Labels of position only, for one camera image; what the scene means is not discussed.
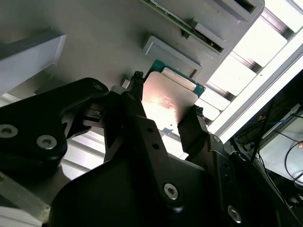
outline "bolt head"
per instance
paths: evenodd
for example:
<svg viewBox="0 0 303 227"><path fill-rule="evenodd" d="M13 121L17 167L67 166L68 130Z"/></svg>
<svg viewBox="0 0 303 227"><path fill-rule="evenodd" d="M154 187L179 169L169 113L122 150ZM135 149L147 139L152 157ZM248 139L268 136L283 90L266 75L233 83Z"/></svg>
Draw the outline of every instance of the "bolt head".
<svg viewBox="0 0 303 227"><path fill-rule="evenodd" d="M178 198L178 190L171 183L166 183L164 185L164 192L171 200L176 200Z"/></svg>
<svg viewBox="0 0 303 227"><path fill-rule="evenodd" d="M98 90L103 90L103 87L100 84L94 84L94 87Z"/></svg>
<svg viewBox="0 0 303 227"><path fill-rule="evenodd" d="M1 124L0 125L0 138L8 139L16 136L18 134L18 129L11 124Z"/></svg>
<svg viewBox="0 0 303 227"><path fill-rule="evenodd" d="M239 214L239 212L232 207L231 205L228 206L227 208L228 214L229 216L238 224L240 224L242 222L241 216Z"/></svg>
<svg viewBox="0 0 303 227"><path fill-rule="evenodd" d="M57 145L57 140L53 136L42 135L37 138L36 143L43 149L51 150Z"/></svg>

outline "black cable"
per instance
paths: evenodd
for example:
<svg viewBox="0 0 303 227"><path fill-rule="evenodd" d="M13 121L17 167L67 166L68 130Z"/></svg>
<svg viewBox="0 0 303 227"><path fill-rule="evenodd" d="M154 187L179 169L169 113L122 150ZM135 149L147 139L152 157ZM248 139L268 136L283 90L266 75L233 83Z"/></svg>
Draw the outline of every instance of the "black cable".
<svg viewBox="0 0 303 227"><path fill-rule="evenodd" d="M298 117L298 118L303 118L303 117L298 116L298 115L295 115L295 114L292 114L292 116L294 116L294 117Z"/></svg>
<svg viewBox="0 0 303 227"><path fill-rule="evenodd" d="M260 155L260 147L258 147L258 155L259 155L259 158L260 158L260 163L262 164L263 168L264 168L264 172L266 174L266 176L268 177L269 181L272 183L273 187L276 189L276 191L278 192L278 194L281 196L284 204L287 205L287 202L286 200L284 199L283 195L281 194L281 192L279 191L279 189L277 188L277 186L275 185L275 183L273 182L273 180L271 179L271 177L269 176L267 170L266 170L266 167L265 167L265 164L264 164L264 161L263 161L263 158L261 157Z"/></svg>
<svg viewBox="0 0 303 227"><path fill-rule="evenodd" d="M270 114L270 111L273 107L273 104L274 104L274 99L271 100L270 104L269 104L269 107L268 107L268 110L267 110L267 113L266 113L266 116L265 116L265 120L263 122L263 125L262 125L262 129L261 129L261 133L260 133L260 138L258 139L257 143L256 143L256 146L254 148L254 151L252 152L252 155L251 155L251 159L250 159L250 162L253 163L254 162L254 159L255 159L255 156L257 154L257 151L258 151L258 147L260 146L260 143L261 143L261 140L262 140L262 136L265 132L265 127L267 125L267 121L269 119L269 114Z"/></svg>
<svg viewBox="0 0 303 227"><path fill-rule="evenodd" d="M288 138L288 139L290 139L290 140L292 140L292 141L294 141L294 142L300 142L300 141L297 141L297 140L294 140L294 139L290 138L289 136L286 136L285 134L283 134L283 133L281 133L281 132L279 132L279 131L276 131L276 130L273 130L273 131L275 131L276 133L281 134L282 136L285 136L286 138Z"/></svg>
<svg viewBox="0 0 303 227"><path fill-rule="evenodd" d="M303 140L297 142L296 144L294 144L294 145L288 150L288 152L286 153L285 158L284 158L284 168L285 168L287 174L288 174L291 178L293 178L295 181L297 181L297 182L299 182L299 183L303 183L303 182L298 181L298 179L294 178L294 177L289 173L286 162L287 162L287 157L288 157L290 151L291 151L295 146L297 146L299 143L301 143L301 142L303 142Z"/></svg>
<svg viewBox="0 0 303 227"><path fill-rule="evenodd" d="M301 176L303 176L303 171L302 171L302 173L300 173L300 174L293 180L294 186L295 186L296 188L298 188L298 189L303 189L302 186L298 186L298 185L295 184L295 182L296 182L298 179L300 179Z"/></svg>

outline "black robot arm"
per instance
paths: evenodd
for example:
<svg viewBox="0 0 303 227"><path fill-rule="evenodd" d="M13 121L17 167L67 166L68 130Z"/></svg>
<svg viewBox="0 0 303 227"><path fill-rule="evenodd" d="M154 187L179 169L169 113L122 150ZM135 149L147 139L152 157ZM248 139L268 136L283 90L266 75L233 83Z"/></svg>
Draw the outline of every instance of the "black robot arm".
<svg viewBox="0 0 303 227"><path fill-rule="evenodd" d="M0 194L49 227L301 226L247 157L208 133L201 108L178 124L187 159L169 155L142 94L136 73L129 90L86 78L0 108ZM55 180L66 140L92 126L105 132L104 164Z"/></svg>

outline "black metal bracket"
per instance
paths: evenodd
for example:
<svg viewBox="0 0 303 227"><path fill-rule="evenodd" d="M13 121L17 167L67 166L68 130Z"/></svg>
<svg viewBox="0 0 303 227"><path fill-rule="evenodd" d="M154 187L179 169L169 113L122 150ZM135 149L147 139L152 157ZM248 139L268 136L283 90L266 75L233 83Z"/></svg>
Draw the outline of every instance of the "black metal bracket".
<svg viewBox="0 0 303 227"><path fill-rule="evenodd" d="M231 226L245 226L233 164L220 139L208 133L200 109L193 106L178 129L183 150L189 154L186 160L203 167L213 179L220 217L224 217ZM231 218L232 210L238 215L235 217L238 222Z"/></svg>
<svg viewBox="0 0 303 227"><path fill-rule="evenodd" d="M86 78L0 108L1 130L7 130L0 137L0 169L31 176L53 173L66 153L70 132L90 129L76 116L88 101L107 93L102 83Z"/></svg>

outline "white panel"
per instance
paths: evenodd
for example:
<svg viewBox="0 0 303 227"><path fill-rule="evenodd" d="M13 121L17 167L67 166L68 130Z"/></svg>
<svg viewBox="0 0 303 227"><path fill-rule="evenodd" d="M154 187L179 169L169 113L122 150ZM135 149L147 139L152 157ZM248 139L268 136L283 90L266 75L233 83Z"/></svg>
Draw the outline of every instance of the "white panel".
<svg viewBox="0 0 303 227"><path fill-rule="evenodd" d="M265 7L294 32L303 26L302 12L298 11L289 0L265 0Z"/></svg>
<svg viewBox="0 0 303 227"><path fill-rule="evenodd" d="M281 131L290 138L302 141L303 140L303 121L301 118L295 119L288 127ZM277 134L265 147L260 150L260 154L264 160L266 168L271 171L292 180L287 174L284 167L284 158L287 151L295 145L296 142L286 138L281 134ZM294 177L298 176L303 171L303 149L295 146L287 157L287 169Z"/></svg>
<svg viewBox="0 0 303 227"><path fill-rule="evenodd" d="M264 67L282 49L287 40L259 18L233 49L243 58L251 58Z"/></svg>
<svg viewBox="0 0 303 227"><path fill-rule="evenodd" d="M255 75L241 62L228 56L209 79L209 82L237 96Z"/></svg>
<svg viewBox="0 0 303 227"><path fill-rule="evenodd" d="M62 170L65 176L67 176L69 179L73 180L83 174L85 174L85 172L76 169L74 167L62 164Z"/></svg>
<svg viewBox="0 0 303 227"><path fill-rule="evenodd" d="M70 145L68 145L64 159L67 159L89 169L96 168L104 162L103 158L97 157Z"/></svg>
<svg viewBox="0 0 303 227"><path fill-rule="evenodd" d="M205 89L200 98L219 110L224 110L230 104L230 101L208 88Z"/></svg>
<svg viewBox="0 0 303 227"><path fill-rule="evenodd" d="M168 153L180 157L183 154L182 145L180 142L164 135L162 137L163 143Z"/></svg>
<svg viewBox="0 0 303 227"><path fill-rule="evenodd" d="M41 222L20 209L0 207L0 226L39 227Z"/></svg>
<svg viewBox="0 0 303 227"><path fill-rule="evenodd" d="M218 109L214 108L212 105L209 105L207 102L204 102L202 99L198 99L196 105L203 107L203 115L211 121L216 119L220 114Z"/></svg>

